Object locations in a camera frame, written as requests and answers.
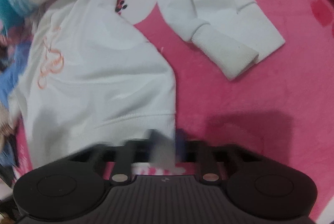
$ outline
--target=pink fleece blanket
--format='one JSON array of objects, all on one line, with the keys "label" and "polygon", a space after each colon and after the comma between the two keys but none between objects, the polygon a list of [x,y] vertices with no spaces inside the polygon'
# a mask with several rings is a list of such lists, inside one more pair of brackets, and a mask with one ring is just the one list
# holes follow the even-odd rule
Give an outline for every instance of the pink fleece blanket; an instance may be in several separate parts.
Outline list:
[{"label": "pink fleece blanket", "polygon": [[[120,0],[119,6],[174,69],[177,127],[214,146],[238,143],[309,175],[319,191],[316,220],[334,195],[334,2],[256,1],[286,44],[233,82],[166,25],[154,1]],[[23,173],[31,169],[24,142],[21,126]]]}]

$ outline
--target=sweatshirt cuff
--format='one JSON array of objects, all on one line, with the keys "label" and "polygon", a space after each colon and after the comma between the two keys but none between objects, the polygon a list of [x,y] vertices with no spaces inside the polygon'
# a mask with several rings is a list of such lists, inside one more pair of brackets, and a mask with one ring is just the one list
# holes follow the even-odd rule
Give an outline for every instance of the sweatshirt cuff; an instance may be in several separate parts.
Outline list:
[{"label": "sweatshirt cuff", "polygon": [[254,49],[218,32],[210,24],[199,27],[191,40],[229,80],[248,69],[259,55]]}]

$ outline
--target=black device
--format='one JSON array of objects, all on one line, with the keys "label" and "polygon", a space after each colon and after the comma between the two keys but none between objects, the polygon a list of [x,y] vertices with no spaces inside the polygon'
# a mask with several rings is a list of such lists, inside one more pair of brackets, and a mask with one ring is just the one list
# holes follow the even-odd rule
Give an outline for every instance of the black device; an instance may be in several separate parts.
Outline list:
[{"label": "black device", "polygon": [[[183,161],[196,163],[195,175],[133,176],[131,164],[148,162],[152,143],[97,145],[27,173],[13,190],[18,223],[313,223],[317,188],[300,171],[236,145],[188,141]],[[106,162],[115,162],[109,180]]]}]

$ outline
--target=ribbed black surface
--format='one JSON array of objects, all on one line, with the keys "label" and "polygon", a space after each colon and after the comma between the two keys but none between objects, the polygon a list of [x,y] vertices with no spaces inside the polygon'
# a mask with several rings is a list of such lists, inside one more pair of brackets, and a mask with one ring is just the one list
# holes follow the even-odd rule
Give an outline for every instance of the ribbed black surface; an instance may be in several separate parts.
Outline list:
[{"label": "ribbed black surface", "polygon": [[[24,218],[20,224],[51,224]],[[232,205],[215,186],[193,176],[138,176],[114,187],[95,210],[64,224],[313,224],[307,217],[290,221],[256,218]]]}]

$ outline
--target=orange graphic print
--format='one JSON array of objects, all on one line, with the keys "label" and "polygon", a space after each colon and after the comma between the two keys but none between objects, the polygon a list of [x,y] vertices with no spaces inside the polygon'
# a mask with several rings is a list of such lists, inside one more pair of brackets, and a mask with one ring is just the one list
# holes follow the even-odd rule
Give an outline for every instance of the orange graphic print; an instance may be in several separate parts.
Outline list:
[{"label": "orange graphic print", "polygon": [[45,89],[47,86],[47,79],[46,77],[49,74],[58,74],[64,68],[64,56],[62,55],[61,51],[55,48],[52,48],[52,42],[58,35],[60,31],[60,27],[55,28],[53,30],[54,34],[50,40],[50,45],[48,45],[47,37],[45,36],[43,39],[43,44],[46,48],[46,53],[44,56],[44,60],[39,69],[39,77],[37,80],[37,85],[39,89]]}]

